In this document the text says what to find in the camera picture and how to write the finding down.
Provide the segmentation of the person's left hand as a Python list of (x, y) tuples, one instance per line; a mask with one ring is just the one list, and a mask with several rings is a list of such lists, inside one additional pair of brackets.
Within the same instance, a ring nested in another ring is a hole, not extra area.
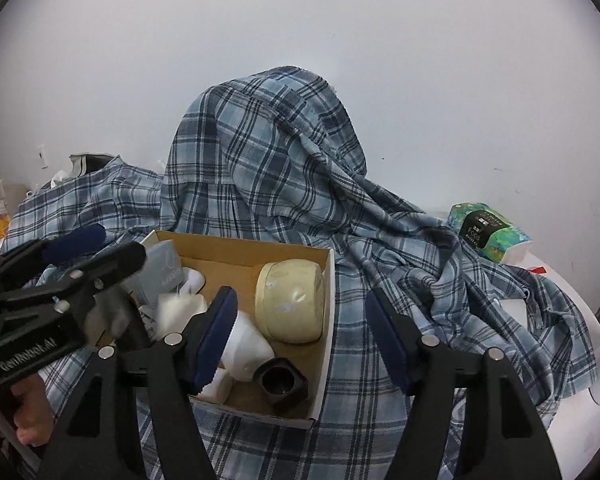
[(19, 442), (32, 446), (46, 444), (52, 436), (55, 423), (43, 379), (39, 374), (24, 378), (12, 386), (12, 394), (20, 402), (20, 408), (12, 416)]

